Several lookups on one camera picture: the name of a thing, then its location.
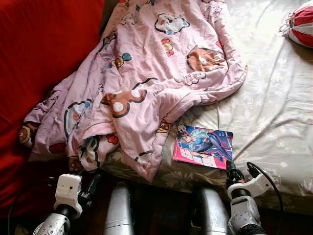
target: red and white pillow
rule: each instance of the red and white pillow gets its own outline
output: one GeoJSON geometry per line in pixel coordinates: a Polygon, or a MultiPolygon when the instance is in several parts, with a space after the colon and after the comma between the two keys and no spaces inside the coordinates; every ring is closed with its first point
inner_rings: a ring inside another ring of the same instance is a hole
{"type": "Polygon", "coordinates": [[[287,19],[287,24],[291,40],[313,48],[313,0],[299,6],[287,19]]]}

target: black cable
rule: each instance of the black cable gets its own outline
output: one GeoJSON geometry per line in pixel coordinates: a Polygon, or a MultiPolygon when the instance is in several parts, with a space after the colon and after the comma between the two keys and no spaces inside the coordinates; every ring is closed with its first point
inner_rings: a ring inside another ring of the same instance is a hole
{"type": "Polygon", "coordinates": [[[54,185],[55,183],[55,180],[57,180],[57,178],[54,178],[54,177],[50,177],[48,180],[36,180],[34,182],[30,182],[28,185],[26,185],[24,188],[22,188],[22,190],[16,195],[12,205],[10,206],[10,209],[9,209],[9,213],[8,213],[8,220],[7,220],[7,226],[8,226],[8,235],[11,235],[10,234],[10,217],[11,217],[11,213],[15,207],[15,204],[17,202],[17,200],[19,199],[19,197],[25,192],[27,191],[30,187],[34,186],[35,184],[37,183],[46,183],[48,185],[54,185]]]}
{"type": "Polygon", "coordinates": [[[275,183],[273,182],[273,180],[270,178],[270,176],[265,171],[263,171],[259,166],[257,166],[256,164],[254,164],[252,162],[247,162],[246,164],[248,167],[253,166],[253,167],[257,168],[267,178],[267,180],[270,182],[270,184],[273,186],[273,188],[276,192],[276,195],[277,195],[278,200],[279,200],[279,207],[280,207],[280,219],[279,219],[279,224],[278,224],[278,229],[277,229],[276,234],[280,235],[281,234],[281,226],[282,226],[282,222],[283,222],[283,214],[284,214],[284,204],[283,204],[282,197],[281,197],[275,183]]]}

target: black wire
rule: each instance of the black wire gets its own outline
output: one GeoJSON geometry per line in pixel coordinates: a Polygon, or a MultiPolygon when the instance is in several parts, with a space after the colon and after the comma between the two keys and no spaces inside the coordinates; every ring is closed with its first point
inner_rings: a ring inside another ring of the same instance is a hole
{"type": "Polygon", "coordinates": [[[251,166],[254,166],[255,168],[257,168],[266,178],[267,180],[270,182],[270,184],[273,186],[276,194],[277,194],[277,197],[278,197],[278,200],[279,200],[279,207],[280,207],[280,219],[279,219],[279,224],[278,224],[278,229],[277,229],[277,235],[280,235],[281,234],[281,226],[282,226],[282,222],[283,222],[283,214],[284,214],[284,204],[283,204],[283,200],[282,200],[282,197],[275,185],[275,183],[273,182],[273,180],[270,178],[270,176],[265,172],[263,171],[259,166],[257,166],[256,164],[252,163],[252,162],[247,162],[246,163],[247,166],[249,167],[249,165],[251,166]]]}
{"type": "Polygon", "coordinates": [[[8,213],[8,220],[7,220],[7,226],[8,226],[8,235],[11,235],[10,234],[10,217],[11,217],[11,213],[14,209],[14,206],[17,202],[17,200],[19,199],[19,197],[25,192],[27,191],[31,186],[34,186],[35,184],[37,183],[47,183],[48,181],[47,180],[36,180],[34,182],[30,182],[28,185],[26,185],[24,188],[22,188],[22,190],[16,195],[12,205],[10,206],[10,209],[9,209],[9,213],[8,213]]]}

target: pink magazine cover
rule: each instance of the pink magazine cover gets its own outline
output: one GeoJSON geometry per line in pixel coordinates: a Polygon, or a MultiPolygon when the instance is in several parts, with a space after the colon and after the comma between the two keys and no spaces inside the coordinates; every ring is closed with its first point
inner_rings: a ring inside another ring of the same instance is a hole
{"type": "Polygon", "coordinates": [[[232,132],[184,126],[177,133],[173,159],[226,169],[226,161],[232,161],[232,140],[232,132]]]}

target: red sofa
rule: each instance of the red sofa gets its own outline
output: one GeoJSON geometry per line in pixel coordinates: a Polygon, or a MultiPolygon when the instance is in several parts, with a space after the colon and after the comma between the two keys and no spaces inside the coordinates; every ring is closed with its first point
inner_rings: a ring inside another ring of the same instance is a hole
{"type": "MultiPolygon", "coordinates": [[[[74,72],[99,42],[104,0],[0,1],[0,218],[28,182],[58,175],[65,161],[28,163],[17,142],[23,118],[56,83],[74,72]]],[[[36,185],[13,215],[40,216],[54,189],[36,185]]]]}

